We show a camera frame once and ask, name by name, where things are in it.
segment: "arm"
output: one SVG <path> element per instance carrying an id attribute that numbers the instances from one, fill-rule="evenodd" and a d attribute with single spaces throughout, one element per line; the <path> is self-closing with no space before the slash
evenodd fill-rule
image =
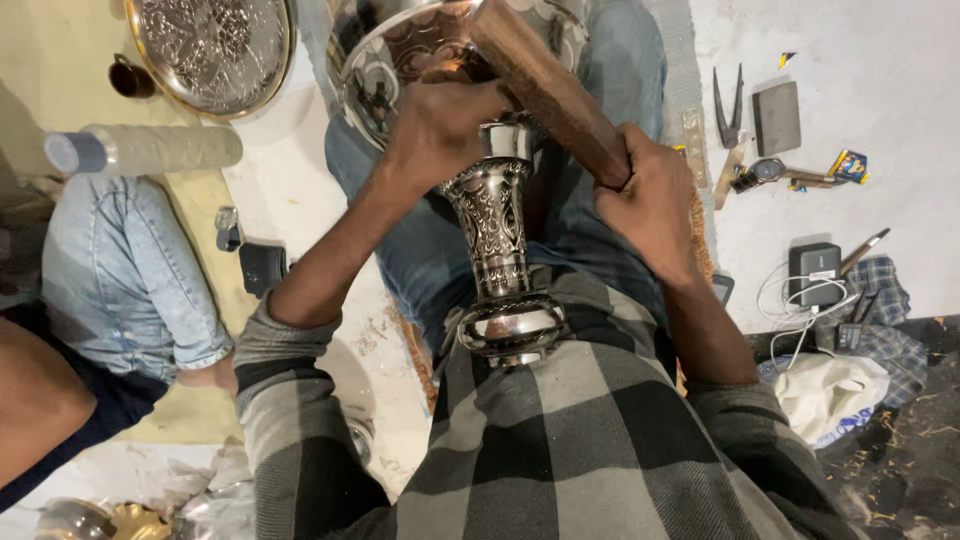
<path id="1" fill-rule="evenodd" d="M 829 500 L 813 452 L 790 429 L 772 389 L 757 384 L 750 346 L 697 269 L 689 169 L 636 126 L 620 130 L 634 175 L 621 193 L 596 188 L 596 210 L 663 285 L 674 347 L 688 377 L 687 400 L 713 444 L 739 467 L 731 478 L 745 473 L 808 536 L 854 538 Z"/>
<path id="2" fill-rule="evenodd" d="M 483 158 L 477 129 L 503 111 L 495 86 L 413 85 L 406 91 L 383 159 L 347 213 L 271 296 L 276 320 L 312 328 L 336 319 L 384 234 L 427 191 Z"/>
<path id="3" fill-rule="evenodd" d="M 701 382 L 756 382 L 750 346 L 697 269 L 688 217 L 690 170 L 680 154 L 637 126 L 624 124 L 620 131 L 634 174 L 620 193 L 597 187 L 596 210 L 640 252 L 663 285 L 684 374 Z"/>
<path id="4" fill-rule="evenodd" d="M 79 430 L 96 406 L 60 353 L 0 319 L 0 488 Z"/>
<path id="5" fill-rule="evenodd" d="M 477 128 L 501 110 L 492 86 L 408 87 L 392 142 L 356 199 L 248 321 L 233 365 L 258 538 L 321 537 L 388 504 L 360 464 L 333 381 L 314 363 L 380 239 L 429 189 L 482 158 Z"/>

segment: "plaid cloth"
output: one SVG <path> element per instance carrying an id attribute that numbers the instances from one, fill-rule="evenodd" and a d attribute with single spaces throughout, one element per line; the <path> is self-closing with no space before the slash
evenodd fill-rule
<path id="1" fill-rule="evenodd" d="M 873 296 L 877 295 L 873 314 L 863 327 L 860 341 L 851 354 L 871 358 L 887 370 L 890 388 L 883 403 L 899 407 L 926 385 L 926 346 L 893 328 L 906 321 L 906 314 L 910 312 L 910 295 L 897 281 L 897 268 L 889 257 L 861 260 L 847 272 L 844 279 L 849 294 L 863 293 L 867 297 L 857 313 L 858 320 L 863 317 L 863 311 Z M 858 302 L 850 302 L 817 319 L 813 330 L 819 349 L 833 351 L 837 325 L 851 322 Z"/>
<path id="2" fill-rule="evenodd" d="M 684 400 L 646 308 L 545 270 L 561 342 L 500 369 L 453 347 L 426 457 L 393 505 L 313 367 L 336 324 L 288 328 L 264 300 L 234 359 L 257 537 L 856 538 L 769 387 L 691 383 Z"/>

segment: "hand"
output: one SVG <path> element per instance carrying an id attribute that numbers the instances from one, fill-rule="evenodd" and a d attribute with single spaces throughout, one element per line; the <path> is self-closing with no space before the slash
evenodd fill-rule
<path id="1" fill-rule="evenodd" d="M 608 227 L 643 256 L 667 286 L 698 278 L 693 256 L 689 200 L 693 175 L 680 153 L 650 140 L 634 124 L 622 124 L 634 174 L 620 193 L 593 190 L 593 204 Z"/>
<path id="2" fill-rule="evenodd" d="M 417 201 L 484 157 L 478 128 L 503 111 L 495 83 L 407 86 L 372 180 Z"/>

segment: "pliers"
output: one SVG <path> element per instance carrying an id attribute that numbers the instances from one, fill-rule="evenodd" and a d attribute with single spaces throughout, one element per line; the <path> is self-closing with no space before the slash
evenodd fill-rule
<path id="1" fill-rule="evenodd" d="M 723 147 L 731 149 L 736 146 L 737 134 L 740 133 L 740 113 L 743 112 L 743 64 L 736 75 L 736 98 L 733 102 L 733 122 L 727 125 L 727 117 L 723 113 L 723 103 L 720 101 L 720 85 L 717 84 L 717 68 L 713 68 L 713 108 L 717 113 L 717 128 L 720 130 L 720 140 Z"/>

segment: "blue jeans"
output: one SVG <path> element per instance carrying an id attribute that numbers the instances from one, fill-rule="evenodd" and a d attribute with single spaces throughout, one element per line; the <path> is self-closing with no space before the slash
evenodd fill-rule
<path id="1" fill-rule="evenodd" d="M 654 140 L 663 126 L 666 57 L 660 30 L 639 0 L 612 0 L 589 22 L 590 48 L 584 86 L 614 125 L 635 122 Z M 326 163 L 353 200 L 380 159 L 343 116 L 326 131 Z M 656 278 L 636 250 L 593 211 L 593 178 L 565 158 L 543 236 L 527 244 L 531 264 L 570 266 L 588 272 L 647 307 L 666 325 Z M 384 236 L 376 248 L 380 273 L 400 313 L 423 330 L 436 353 L 451 308 L 476 298 L 467 244 L 453 210 L 430 193 Z"/>
<path id="2" fill-rule="evenodd" d="M 233 342 L 163 188 L 146 178 L 78 175 L 43 246 L 51 332 L 94 364 L 173 382 Z"/>

